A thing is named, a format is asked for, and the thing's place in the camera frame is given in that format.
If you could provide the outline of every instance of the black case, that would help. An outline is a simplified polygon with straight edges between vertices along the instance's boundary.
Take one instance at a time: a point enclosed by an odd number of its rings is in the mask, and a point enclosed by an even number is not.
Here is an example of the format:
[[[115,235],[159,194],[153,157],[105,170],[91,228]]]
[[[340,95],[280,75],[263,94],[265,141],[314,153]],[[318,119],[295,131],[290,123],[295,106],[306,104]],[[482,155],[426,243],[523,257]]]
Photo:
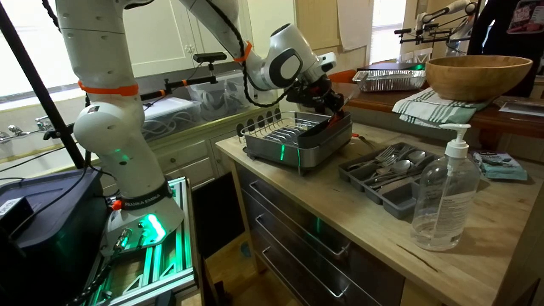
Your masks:
[[[73,170],[0,187],[0,206],[54,201],[18,237],[0,233],[0,305],[63,305],[83,289],[108,214],[98,179]]]

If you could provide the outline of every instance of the butcher block countertop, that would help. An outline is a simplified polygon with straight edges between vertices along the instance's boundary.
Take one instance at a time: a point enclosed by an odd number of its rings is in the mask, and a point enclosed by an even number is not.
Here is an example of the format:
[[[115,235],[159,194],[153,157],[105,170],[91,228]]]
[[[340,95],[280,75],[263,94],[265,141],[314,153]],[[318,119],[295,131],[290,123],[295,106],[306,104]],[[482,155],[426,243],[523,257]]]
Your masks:
[[[392,106],[416,92],[360,92],[355,84],[336,82],[333,90],[348,97],[346,109],[369,109],[377,112],[392,112]],[[510,133],[532,138],[544,138],[544,119],[505,114],[499,112],[494,104],[489,104],[482,111],[476,112],[471,119],[472,128],[488,129],[494,133]]]
[[[306,175],[248,158],[239,138],[219,141],[217,146],[224,157],[284,192],[435,299],[445,305],[493,305],[540,191],[544,167],[520,162],[530,174],[527,184],[481,179],[460,243],[450,252],[433,254],[413,243],[408,221],[396,220],[341,180],[338,165],[392,143],[409,143],[437,155],[442,155],[442,145],[362,124],[353,124],[353,131],[369,141],[353,138]]]

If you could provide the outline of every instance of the wooden bowl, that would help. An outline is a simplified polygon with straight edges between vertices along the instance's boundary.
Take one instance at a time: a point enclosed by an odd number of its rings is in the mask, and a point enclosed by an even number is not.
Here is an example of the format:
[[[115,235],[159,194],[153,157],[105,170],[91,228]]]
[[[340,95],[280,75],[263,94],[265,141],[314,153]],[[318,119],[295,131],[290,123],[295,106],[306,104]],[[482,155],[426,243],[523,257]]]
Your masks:
[[[488,102],[522,82],[530,65],[518,56],[437,58],[425,65],[425,78],[442,99]]]

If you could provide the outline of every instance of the metal tray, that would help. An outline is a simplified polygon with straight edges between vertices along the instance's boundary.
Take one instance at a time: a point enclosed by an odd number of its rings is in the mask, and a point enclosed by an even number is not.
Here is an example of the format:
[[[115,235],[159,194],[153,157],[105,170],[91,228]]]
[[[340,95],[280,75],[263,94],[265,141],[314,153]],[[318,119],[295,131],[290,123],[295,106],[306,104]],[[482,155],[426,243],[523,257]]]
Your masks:
[[[328,124],[329,116],[311,112],[284,112],[278,121],[243,131],[251,158],[297,169],[302,175],[323,163],[352,138],[350,114]]]
[[[435,158],[416,146],[396,143],[341,163],[340,177],[394,218],[404,220],[413,214],[420,174]]]
[[[365,72],[360,92],[404,92],[420,90],[425,85],[423,70]]]

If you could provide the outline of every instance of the white towel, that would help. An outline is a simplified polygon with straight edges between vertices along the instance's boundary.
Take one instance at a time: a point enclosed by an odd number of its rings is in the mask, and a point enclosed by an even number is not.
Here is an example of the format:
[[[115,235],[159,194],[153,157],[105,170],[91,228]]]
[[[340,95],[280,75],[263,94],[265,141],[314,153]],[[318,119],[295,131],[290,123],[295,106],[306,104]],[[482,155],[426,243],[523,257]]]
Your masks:
[[[370,14],[369,0],[338,0],[340,41],[345,51],[369,44]]]
[[[476,111],[486,106],[445,101],[435,90],[426,89],[396,102],[392,112],[399,114],[401,121],[437,128],[445,123],[467,123]]]

